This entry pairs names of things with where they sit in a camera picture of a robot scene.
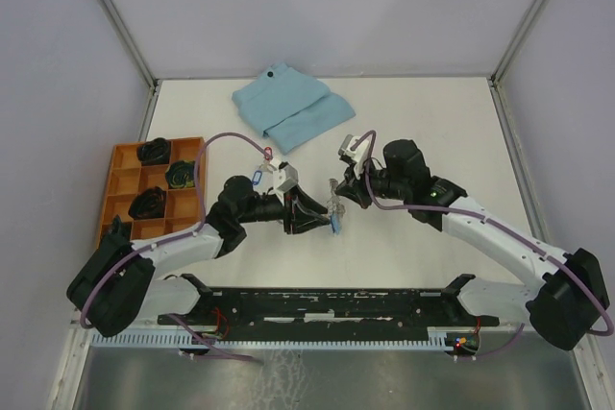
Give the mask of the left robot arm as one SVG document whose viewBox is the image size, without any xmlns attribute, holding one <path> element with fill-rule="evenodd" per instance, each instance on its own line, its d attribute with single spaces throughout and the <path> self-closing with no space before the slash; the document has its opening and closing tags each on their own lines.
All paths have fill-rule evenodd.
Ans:
<svg viewBox="0 0 615 410">
<path fill-rule="evenodd" d="M 135 321 L 183 315 L 206 321 L 212 300 L 205 284 L 181 270 L 233 252 L 246 238 L 245 224 L 279 222 L 288 235 L 326 227 L 325 206 L 297 183 L 282 192 L 259 194 L 244 176 L 228 179 L 203 222 L 159 239 L 131 242 L 121 233 L 103 237 L 69 284 L 66 296 L 80 310 L 80 325 L 105 337 Z"/>
</svg>

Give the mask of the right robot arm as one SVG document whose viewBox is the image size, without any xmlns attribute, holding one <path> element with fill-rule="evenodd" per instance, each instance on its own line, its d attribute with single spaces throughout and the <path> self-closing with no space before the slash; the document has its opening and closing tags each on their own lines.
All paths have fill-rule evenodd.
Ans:
<svg viewBox="0 0 615 410">
<path fill-rule="evenodd" d="M 614 323 L 599 260 L 579 248 L 568 252 L 515 229 L 452 181 L 435 176 L 410 139 L 373 158 L 376 134 L 347 135 L 338 155 L 347 168 L 335 193 L 366 209 L 403 210 L 415 220 L 456 238 L 516 277 L 506 283 L 458 277 L 441 301 L 442 316 L 462 325 L 482 316 L 529 324 L 548 343 L 572 350 L 585 335 L 608 337 Z"/>
</svg>

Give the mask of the blue tag key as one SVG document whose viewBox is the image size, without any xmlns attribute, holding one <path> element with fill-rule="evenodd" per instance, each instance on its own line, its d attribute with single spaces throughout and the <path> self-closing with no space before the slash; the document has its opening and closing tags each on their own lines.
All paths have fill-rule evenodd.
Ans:
<svg viewBox="0 0 615 410">
<path fill-rule="evenodd" d="M 252 176 L 252 185 L 259 185 L 262 182 L 264 171 L 257 169 Z"/>
</svg>

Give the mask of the metal key organizer blue handle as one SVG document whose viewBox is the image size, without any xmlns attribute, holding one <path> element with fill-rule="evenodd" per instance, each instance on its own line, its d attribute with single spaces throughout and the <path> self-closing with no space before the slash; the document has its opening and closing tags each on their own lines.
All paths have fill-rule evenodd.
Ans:
<svg viewBox="0 0 615 410">
<path fill-rule="evenodd" d="M 337 186 L 338 181 L 336 179 L 329 179 L 331 196 L 327 201 L 327 208 L 332 233 L 334 235 L 339 235 L 341 233 L 342 218 L 345 214 L 345 206 L 342 204 L 340 197 L 336 194 Z"/>
</svg>

